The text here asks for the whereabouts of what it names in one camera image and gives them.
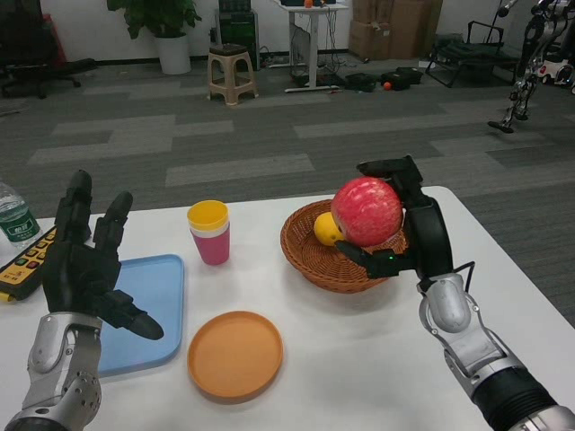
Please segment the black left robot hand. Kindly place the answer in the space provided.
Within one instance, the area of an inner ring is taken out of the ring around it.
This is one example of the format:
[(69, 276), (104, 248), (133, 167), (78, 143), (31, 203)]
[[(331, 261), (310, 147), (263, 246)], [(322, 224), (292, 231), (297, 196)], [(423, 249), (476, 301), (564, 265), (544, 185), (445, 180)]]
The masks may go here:
[(161, 339), (161, 325), (116, 288), (121, 269), (118, 248), (133, 196), (119, 193), (94, 230), (89, 227), (92, 199), (92, 177), (79, 170), (59, 201), (56, 237), (42, 270), (49, 311), (81, 313), (145, 339)]

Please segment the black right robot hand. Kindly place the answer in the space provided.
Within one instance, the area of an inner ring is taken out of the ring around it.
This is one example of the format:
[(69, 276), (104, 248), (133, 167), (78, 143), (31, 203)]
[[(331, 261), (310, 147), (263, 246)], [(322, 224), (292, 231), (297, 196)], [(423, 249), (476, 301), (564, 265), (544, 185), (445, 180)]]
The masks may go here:
[(402, 254), (391, 249), (364, 251), (347, 241), (336, 248), (364, 268), (371, 279), (396, 277), (404, 270), (415, 270), (426, 280), (454, 271), (447, 227), (438, 202), (421, 188), (423, 179), (411, 156), (363, 162), (357, 169), (368, 177), (383, 178), (398, 195), (406, 210), (403, 231), (408, 248)]

